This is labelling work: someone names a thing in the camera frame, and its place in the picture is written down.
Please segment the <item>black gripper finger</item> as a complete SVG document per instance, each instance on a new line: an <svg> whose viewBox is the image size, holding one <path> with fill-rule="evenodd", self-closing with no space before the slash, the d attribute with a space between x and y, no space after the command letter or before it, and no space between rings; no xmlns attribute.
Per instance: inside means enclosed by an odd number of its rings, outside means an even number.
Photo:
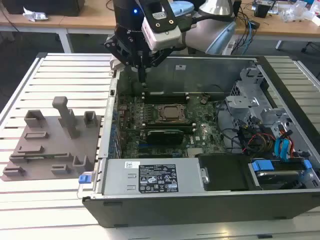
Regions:
<svg viewBox="0 0 320 240"><path fill-rule="evenodd" d="M137 50L137 43L133 36L125 36L119 39L115 34L107 38L104 47L109 50L125 66L131 66L137 70L138 80L143 83L142 57Z"/></svg>
<svg viewBox="0 0 320 240"><path fill-rule="evenodd" d="M162 63L171 53L173 48L165 48L159 51L143 51L142 53L142 82L146 82L147 69L157 67Z"/></svg>

